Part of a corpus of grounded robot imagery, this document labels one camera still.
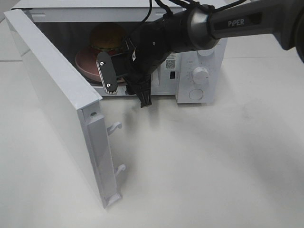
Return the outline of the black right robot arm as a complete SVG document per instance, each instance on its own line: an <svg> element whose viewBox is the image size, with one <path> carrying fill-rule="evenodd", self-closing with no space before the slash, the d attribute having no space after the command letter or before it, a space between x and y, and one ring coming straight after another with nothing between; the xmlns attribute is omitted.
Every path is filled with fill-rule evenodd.
<svg viewBox="0 0 304 228"><path fill-rule="evenodd" d="M304 56L304 3L301 0L238 0L215 8L177 1L184 11L167 11L134 31L134 48L111 57L114 71L141 106L151 102L151 75L171 53L208 50L220 39L272 34L282 49Z"/></svg>

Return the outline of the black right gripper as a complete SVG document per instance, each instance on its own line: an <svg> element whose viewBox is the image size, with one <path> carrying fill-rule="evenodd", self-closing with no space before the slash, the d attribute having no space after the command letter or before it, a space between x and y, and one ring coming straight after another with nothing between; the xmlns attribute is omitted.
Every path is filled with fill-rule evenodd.
<svg viewBox="0 0 304 228"><path fill-rule="evenodd" d="M126 83L126 95L135 95L141 108L152 105L151 75L144 74L133 66L136 47L128 38L122 43L122 52L111 56L116 76Z"/></svg>

